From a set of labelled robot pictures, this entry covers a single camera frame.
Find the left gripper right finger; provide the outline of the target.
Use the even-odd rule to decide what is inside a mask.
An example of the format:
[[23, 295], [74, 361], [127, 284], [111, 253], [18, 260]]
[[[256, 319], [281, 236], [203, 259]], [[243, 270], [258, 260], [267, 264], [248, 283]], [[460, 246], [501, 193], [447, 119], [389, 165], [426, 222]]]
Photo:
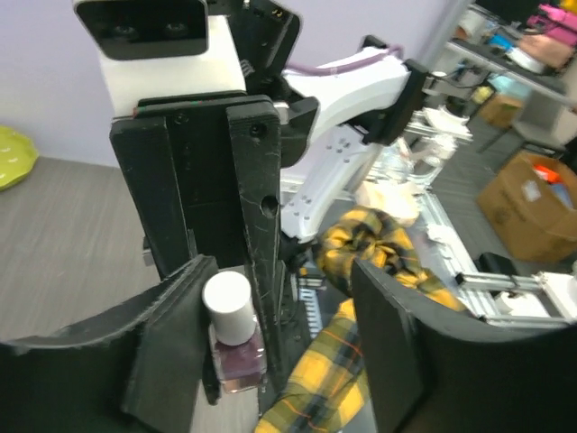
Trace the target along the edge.
[[361, 260], [351, 283], [378, 431], [575, 431], [575, 326], [495, 327]]

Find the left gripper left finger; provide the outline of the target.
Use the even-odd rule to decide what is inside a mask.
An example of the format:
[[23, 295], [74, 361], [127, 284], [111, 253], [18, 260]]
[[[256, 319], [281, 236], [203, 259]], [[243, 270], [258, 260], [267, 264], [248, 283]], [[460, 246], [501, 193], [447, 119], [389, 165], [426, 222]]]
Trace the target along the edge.
[[198, 256], [155, 287], [49, 336], [1, 345], [4, 432], [187, 432], [208, 348]]

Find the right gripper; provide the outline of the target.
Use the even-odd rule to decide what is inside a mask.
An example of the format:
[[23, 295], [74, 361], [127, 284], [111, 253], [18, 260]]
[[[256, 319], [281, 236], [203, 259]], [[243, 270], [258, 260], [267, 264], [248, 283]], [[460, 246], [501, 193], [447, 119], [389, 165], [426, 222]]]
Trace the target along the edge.
[[161, 278], [201, 253], [247, 264], [268, 358], [286, 381], [278, 320], [280, 122], [266, 96], [143, 100], [110, 142]]

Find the purple nail polish bottle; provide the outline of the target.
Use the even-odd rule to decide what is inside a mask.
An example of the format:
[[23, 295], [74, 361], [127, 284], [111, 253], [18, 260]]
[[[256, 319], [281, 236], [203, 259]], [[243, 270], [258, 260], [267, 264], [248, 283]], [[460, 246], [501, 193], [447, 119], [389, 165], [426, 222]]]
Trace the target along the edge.
[[225, 345], [217, 339], [213, 325], [208, 329], [215, 374], [226, 393], [259, 388], [267, 372], [261, 327], [255, 315], [252, 316], [252, 323], [252, 336], [240, 345]]

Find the white nail polish cap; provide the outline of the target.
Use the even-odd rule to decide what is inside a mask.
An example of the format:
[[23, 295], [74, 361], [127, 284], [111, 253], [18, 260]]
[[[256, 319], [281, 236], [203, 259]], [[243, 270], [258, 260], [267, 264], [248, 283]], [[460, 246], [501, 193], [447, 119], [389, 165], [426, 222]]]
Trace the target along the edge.
[[218, 342], [236, 346], [251, 339], [256, 329], [252, 287], [243, 274], [217, 273], [206, 282], [202, 298]]

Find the yellow plaid sleeve forearm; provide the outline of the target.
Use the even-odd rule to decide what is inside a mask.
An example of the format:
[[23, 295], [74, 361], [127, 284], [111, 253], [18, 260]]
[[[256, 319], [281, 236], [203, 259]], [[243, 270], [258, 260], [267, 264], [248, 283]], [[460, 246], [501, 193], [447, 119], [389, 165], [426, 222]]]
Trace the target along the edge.
[[354, 305], [351, 270], [367, 260], [410, 290], [445, 307], [469, 310], [418, 259], [407, 232], [389, 214], [356, 206], [320, 237], [317, 268], [347, 300], [300, 357], [277, 401], [259, 420], [258, 432], [338, 432], [369, 399]]

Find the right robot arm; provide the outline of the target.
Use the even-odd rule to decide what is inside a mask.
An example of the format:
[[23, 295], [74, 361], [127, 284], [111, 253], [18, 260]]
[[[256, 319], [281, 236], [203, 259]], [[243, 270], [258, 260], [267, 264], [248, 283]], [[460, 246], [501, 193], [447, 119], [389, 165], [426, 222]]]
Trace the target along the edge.
[[110, 141], [157, 270], [199, 254], [243, 266], [280, 386], [285, 267], [403, 131], [425, 72], [366, 37], [319, 76], [284, 73], [299, 21], [263, 1], [116, 1], [108, 13]]

